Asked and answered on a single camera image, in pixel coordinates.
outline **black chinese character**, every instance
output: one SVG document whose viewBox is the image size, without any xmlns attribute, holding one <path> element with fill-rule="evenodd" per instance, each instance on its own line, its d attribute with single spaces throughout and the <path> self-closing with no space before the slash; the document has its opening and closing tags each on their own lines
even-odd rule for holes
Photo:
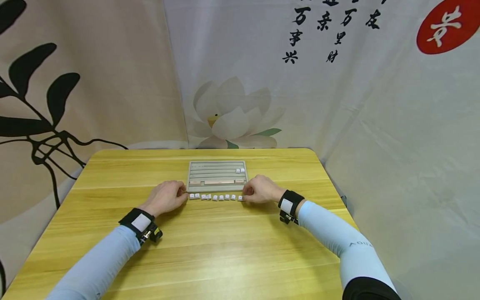
<svg viewBox="0 0 480 300">
<path fill-rule="evenodd" d="M 356 8 L 352 8 L 351 10 L 345 11 L 345 14 L 346 14 L 347 16 L 345 17 L 345 19 L 343 19 L 343 22 L 342 22 L 342 24 L 343 24 L 344 27 L 347 26 L 347 24 L 350 23 L 350 21 L 352 20 L 352 17 L 350 16 L 350 14 L 351 14 L 352 12 L 356 12 L 356 11 L 357 11 Z"/>
<path fill-rule="evenodd" d="M 320 26 L 317 26 L 317 29 L 320 29 L 320 31 L 323 31 L 324 29 L 328 30 L 327 22 L 332 21 L 332 19 L 330 19 L 329 16 L 330 16 L 330 13 L 327 11 L 322 16 L 322 19 L 317 21 L 318 23 L 320 23 Z"/>
<path fill-rule="evenodd" d="M 290 45 L 295 46 L 295 44 L 300 41 L 299 36 L 303 34 L 303 32 L 297 29 L 297 32 L 290 32 L 290 34 L 292 35 L 292 38 L 290 39 L 292 42 Z"/>
<path fill-rule="evenodd" d="M 340 40 L 343 39 L 344 36 L 345 36 L 345 31 L 344 31 L 344 32 L 337 33 L 337 34 L 336 34 L 336 43 L 335 43 L 335 45 L 341 44 L 342 42 L 340 42 Z"/>
<path fill-rule="evenodd" d="M 285 63 L 287 63 L 288 60 L 291 60 L 292 63 L 295 63 L 295 60 L 294 60 L 294 59 L 296 59 L 296 60 L 299 59 L 298 56 L 295 56 L 295 55 L 297 55 L 297 51 L 296 51 L 296 50 L 294 50 L 293 52 L 290 52 L 290 53 L 285 52 L 285 55 L 286 55 L 287 57 L 282 58 L 283 60 L 285 60 Z"/>
<path fill-rule="evenodd" d="M 338 1 L 335 0 L 323 0 L 322 3 L 327 4 L 328 6 L 334 6 L 338 4 Z"/>
<path fill-rule="evenodd" d="M 377 24 L 375 24 L 375 22 L 377 22 L 377 17 L 379 15 L 380 15 L 380 12 L 378 10 L 375 10 L 375 12 L 370 15 L 370 20 L 368 20 L 367 23 L 365 23 L 365 25 L 373 29 L 380 29 L 380 27 Z"/>
<path fill-rule="evenodd" d="M 293 22 L 297 23 L 297 25 L 301 25 L 305 21 L 305 19 L 307 18 L 303 13 L 304 12 L 309 12 L 309 11 L 311 11 L 311 9 L 308 6 L 307 7 L 302 7 L 302 8 L 296 8 L 295 12 L 299 13 L 299 15 L 295 18 L 295 21 L 293 21 Z"/>
<path fill-rule="evenodd" d="M 333 62 L 335 60 L 335 57 L 337 56 L 338 52 L 335 50 L 335 53 L 333 53 L 333 51 L 330 52 L 330 54 L 328 54 L 328 59 L 325 61 L 329 61 L 329 62 Z"/>
</svg>

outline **fabric backdrop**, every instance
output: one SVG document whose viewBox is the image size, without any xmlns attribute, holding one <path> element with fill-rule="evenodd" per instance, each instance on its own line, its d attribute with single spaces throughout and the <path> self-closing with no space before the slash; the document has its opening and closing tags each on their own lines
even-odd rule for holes
<svg viewBox="0 0 480 300">
<path fill-rule="evenodd" d="M 161 1 L 0 5 L 0 143 L 23 140 L 0 144 L 4 289 L 93 153 L 187 147 L 187 137 Z"/>
<path fill-rule="evenodd" d="M 403 299 L 478 298 L 478 1 L 165 8 L 190 147 L 311 147 Z"/>
<path fill-rule="evenodd" d="M 6 284 L 99 149 L 310 147 L 403 299 L 477 298 L 478 1 L 21 2 L 0 10 Z"/>
</svg>

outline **light blue arm sleeve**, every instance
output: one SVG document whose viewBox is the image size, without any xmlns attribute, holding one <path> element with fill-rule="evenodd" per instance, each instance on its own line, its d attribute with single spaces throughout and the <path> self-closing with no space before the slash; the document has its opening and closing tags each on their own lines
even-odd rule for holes
<svg viewBox="0 0 480 300">
<path fill-rule="evenodd" d="M 100 299 L 120 269 L 139 249 L 135 233 L 125 226 L 118 226 L 65 274 L 47 299 Z"/>
<path fill-rule="evenodd" d="M 298 219 L 300 226 L 340 258 L 343 289 L 354 278 L 370 277 L 384 282 L 396 292 L 372 244 L 350 224 L 310 201 L 302 205 Z"/>
</svg>

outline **red circle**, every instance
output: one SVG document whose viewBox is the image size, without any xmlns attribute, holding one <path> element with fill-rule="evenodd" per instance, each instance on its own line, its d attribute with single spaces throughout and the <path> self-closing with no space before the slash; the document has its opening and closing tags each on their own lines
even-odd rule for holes
<svg viewBox="0 0 480 300">
<path fill-rule="evenodd" d="M 433 38 L 439 28 L 432 29 L 431 25 L 444 24 L 442 18 L 445 13 L 452 14 L 459 6 L 461 15 L 451 19 L 448 24 L 460 23 L 460 28 L 451 25 L 445 26 L 446 32 L 439 38 L 441 45 Z M 439 54 L 450 51 L 468 41 L 480 26 L 479 0 L 444 0 L 440 2 L 423 20 L 417 34 L 417 46 L 425 54 Z"/>
</svg>

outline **keycap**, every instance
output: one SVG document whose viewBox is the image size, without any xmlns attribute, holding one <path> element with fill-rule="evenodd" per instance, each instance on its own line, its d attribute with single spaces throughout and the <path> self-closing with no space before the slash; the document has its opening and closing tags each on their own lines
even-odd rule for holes
<svg viewBox="0 0 480 300">
<path fill-rule="evenodd" d="M 205 185 L 234 184 L 233 180 L 205 180 Z"/>
</svg>

